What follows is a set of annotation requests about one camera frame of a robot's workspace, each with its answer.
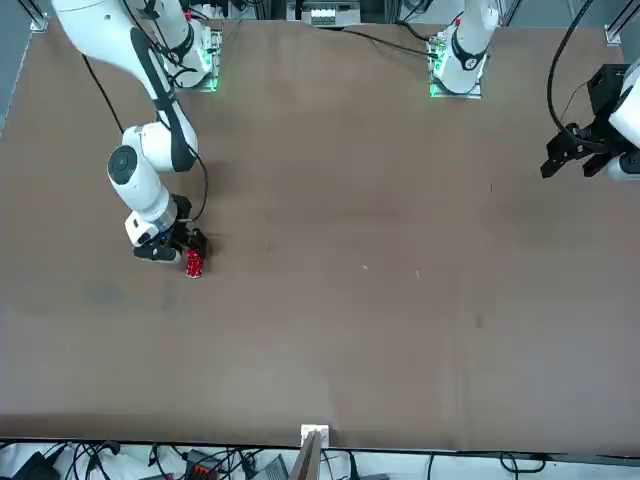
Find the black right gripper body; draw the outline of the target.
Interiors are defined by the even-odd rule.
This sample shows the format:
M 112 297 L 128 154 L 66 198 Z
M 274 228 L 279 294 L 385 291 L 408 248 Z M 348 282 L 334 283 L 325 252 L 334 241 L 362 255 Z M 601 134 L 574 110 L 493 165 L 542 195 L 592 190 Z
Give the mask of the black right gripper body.
M 197 228 L 191 228 L 186 222 L 176 221 L 159 235 L 159 248 L 178 251 L 197 249 L 197 233 Z

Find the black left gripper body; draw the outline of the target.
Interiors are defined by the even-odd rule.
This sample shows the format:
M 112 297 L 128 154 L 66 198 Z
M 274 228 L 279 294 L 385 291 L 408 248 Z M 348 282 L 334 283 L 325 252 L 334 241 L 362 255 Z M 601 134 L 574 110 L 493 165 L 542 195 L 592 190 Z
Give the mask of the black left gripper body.
M 596 153 L 607 153 L 612 156 L 624 151 L 624 137 L 609 123 L 607 118 L 595 118 L 587 126 L 580 129 L 579 136 L 588 142 L 599 143 L 601 147 L 591 147 Z

